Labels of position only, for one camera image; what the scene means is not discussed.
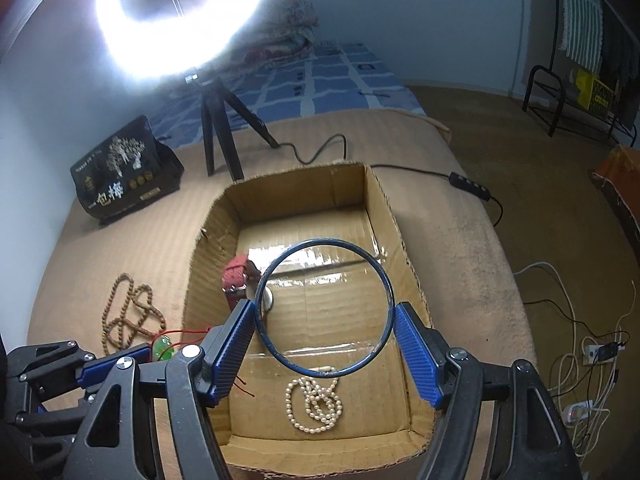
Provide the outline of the open cardboard box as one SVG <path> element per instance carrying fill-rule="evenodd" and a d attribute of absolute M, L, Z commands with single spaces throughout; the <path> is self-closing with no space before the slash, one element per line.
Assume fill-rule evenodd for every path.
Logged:
<path fill-rule="evenodd" d="M 390 296 L 430 314 L 378 178 L 364 165 L 268 174 L 216 197 L 195 243 L 187 328 L 230 309 L 222 270 L 247 254 L 270 271 L 267 341 L 253 339 L 235 391 L 210 420 L 236 474 L 319 477 L 394 466 L 431 441 L 434 410 L 396 341 L 383 337 Z"/>

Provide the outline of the white power strip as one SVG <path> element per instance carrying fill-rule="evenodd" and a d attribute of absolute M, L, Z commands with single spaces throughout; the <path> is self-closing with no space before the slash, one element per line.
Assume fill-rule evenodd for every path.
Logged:
<path fill-rule="evenodd" d="M 613 363 L 624 349 L 623 344 L 615 341 L 607 344 L 587 344 L 582 348 L 582 364 L 593 366 Z"/>

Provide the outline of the black printed gift bag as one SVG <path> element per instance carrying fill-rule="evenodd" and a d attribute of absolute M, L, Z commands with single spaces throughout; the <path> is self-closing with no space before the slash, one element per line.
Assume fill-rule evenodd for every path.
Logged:
<path fill-rule="evenodd" d="M 178 191 L 184 166 L 141 115 L 70 167 L 82 209 L 105 226 Z"/>

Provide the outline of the black tripod stand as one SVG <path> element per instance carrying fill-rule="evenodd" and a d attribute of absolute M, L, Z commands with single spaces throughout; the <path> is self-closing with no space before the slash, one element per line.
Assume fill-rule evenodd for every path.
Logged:
<path fill-rule="evenodd" d="M 233 182 L 244 179 L 244 172 L 235 146 L 227 108 L 230 107 L 270 148 L 280 148 L 266 124 L 251 112 L 238 96 L 230 91 L 218 75 L 202 80 L 198 74 L 186 78 L 201 93 L 201 125 L 207 175 L 215 173 L 214 139 L 218 140 L 222 157 Z"/>

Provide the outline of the orange covered furniture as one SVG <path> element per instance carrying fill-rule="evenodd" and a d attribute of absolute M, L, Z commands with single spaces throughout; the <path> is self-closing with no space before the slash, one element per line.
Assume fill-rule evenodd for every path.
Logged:
<path fill-rule="evenodd" d="M 591 173 L 591 181 L 604 194 L 639 259 L 639 151 L 623 145 L 612 148 Z"/>

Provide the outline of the blue patterned bed sheet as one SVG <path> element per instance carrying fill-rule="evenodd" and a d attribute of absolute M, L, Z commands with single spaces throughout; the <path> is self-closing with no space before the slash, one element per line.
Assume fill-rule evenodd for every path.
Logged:
<path fill-rule="evenodd" d="M 425 116 L 416 96 L 364 44 L 324 42 L 306 58 L 261 68 L 224 84 L 263 122 L 356 108 L 397 108 Z M 196 89 L 151 115 L 154 136 L 171 148 L 203 139 Z"/>

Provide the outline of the black clothes rack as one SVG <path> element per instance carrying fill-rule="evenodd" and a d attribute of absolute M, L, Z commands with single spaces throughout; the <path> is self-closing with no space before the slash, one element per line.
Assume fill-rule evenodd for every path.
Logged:
<path fill-rule="evenodd" d="M 522 109 L 548 136 L 639 145 L 639 0 L 529 0 Z"/>

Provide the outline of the yellow box on rack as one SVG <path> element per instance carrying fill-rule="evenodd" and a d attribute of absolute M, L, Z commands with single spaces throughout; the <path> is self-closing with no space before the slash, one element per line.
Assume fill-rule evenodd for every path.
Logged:
<path fill-rule="evenodd" d="M 577 103 L 588 112 L 605 117 L 613 103 L 613 91 L 588 70 L 577 71 L 575 76 Z"/>

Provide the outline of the folded floral quilt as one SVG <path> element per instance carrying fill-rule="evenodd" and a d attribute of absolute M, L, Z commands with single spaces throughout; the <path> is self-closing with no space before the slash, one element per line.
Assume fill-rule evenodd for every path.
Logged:
<path fill-rule="evenodd" d="M 248 70 L 287 61 L 314 45 L 319 19 L 307 0 L 267 0 L 218 58 L 221 70 Z"/>

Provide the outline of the striped hanging towel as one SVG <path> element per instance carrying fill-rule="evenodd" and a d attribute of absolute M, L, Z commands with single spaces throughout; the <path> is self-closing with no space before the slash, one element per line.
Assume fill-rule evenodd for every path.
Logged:
<path fill-rule="evenodd" d="M 603 13 L 601 0 L 561 0 L 562 38 L 560 50 L 591 73 L 601 65 Z"/>

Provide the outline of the dark hanging clothes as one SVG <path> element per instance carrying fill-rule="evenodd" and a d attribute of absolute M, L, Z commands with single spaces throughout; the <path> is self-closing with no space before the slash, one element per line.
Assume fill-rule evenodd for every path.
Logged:
<path fill-rule="evenodd" d="M 599 77 L 617 95 L 616 114 L 631 128 L 639 107 L 639 48 L 606 4 L 602 4 L 603 37 Z"/>

